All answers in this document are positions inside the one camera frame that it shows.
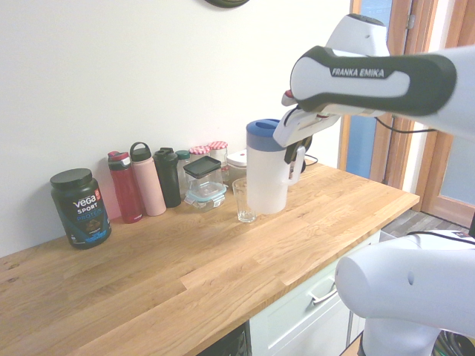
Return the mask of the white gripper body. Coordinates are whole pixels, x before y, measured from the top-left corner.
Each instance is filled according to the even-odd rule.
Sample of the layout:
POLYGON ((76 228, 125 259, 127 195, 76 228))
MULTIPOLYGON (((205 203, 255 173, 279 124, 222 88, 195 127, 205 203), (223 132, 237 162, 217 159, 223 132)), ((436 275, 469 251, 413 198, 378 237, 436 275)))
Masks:
POLYGON ((273 133, 274 140, 283 148, 305 139, 334 125, 340 116, 327 113, 306 112, 291 109, 278 123, 273 133))

